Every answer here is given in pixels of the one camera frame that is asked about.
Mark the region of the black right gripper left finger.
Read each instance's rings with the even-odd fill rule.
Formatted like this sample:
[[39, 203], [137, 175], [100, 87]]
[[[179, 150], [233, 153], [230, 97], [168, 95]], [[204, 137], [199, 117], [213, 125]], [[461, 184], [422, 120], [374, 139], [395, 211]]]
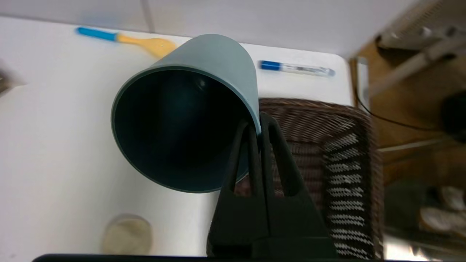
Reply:
[[[234, 189], [241, 156], [246, 145], [251, 196], [235, 195]], [[266, 201], [261, 160], [255, 128], [247, 122], [238, 124], [208, 233], [207, 255], [215, 258], [251, 258], [253, 243], [268, 236]]]

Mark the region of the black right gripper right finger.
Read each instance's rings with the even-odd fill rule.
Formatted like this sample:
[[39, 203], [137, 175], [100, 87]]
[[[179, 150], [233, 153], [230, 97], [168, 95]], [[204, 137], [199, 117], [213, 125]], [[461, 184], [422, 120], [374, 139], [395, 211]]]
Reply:
[[261, 113], [262, 179], [268, 236], [261, 258], [337, 258], [336, 247], [307, 192], [277, 121]]

